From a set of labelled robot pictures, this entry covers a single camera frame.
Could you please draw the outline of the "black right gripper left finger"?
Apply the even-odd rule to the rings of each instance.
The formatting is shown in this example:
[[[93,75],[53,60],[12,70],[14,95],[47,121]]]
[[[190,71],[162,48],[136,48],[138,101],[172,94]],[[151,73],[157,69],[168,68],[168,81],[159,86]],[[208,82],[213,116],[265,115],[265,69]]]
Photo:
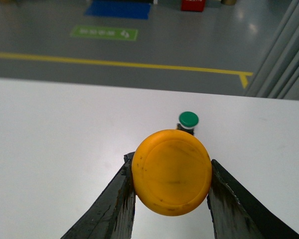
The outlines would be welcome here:
[[[132,177],[134,152],[124,156],[124,164],[88,211],[62,236],[63,239],[130,239],[132,237],[136,193]]]

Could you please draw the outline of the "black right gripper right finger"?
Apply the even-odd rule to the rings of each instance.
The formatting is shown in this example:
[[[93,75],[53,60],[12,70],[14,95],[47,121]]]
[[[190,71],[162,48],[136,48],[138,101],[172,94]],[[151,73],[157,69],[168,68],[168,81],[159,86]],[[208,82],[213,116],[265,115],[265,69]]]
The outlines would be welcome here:
[[[207,205],[216,239],[299,239],[299,234],[270,212],[217,160]]]

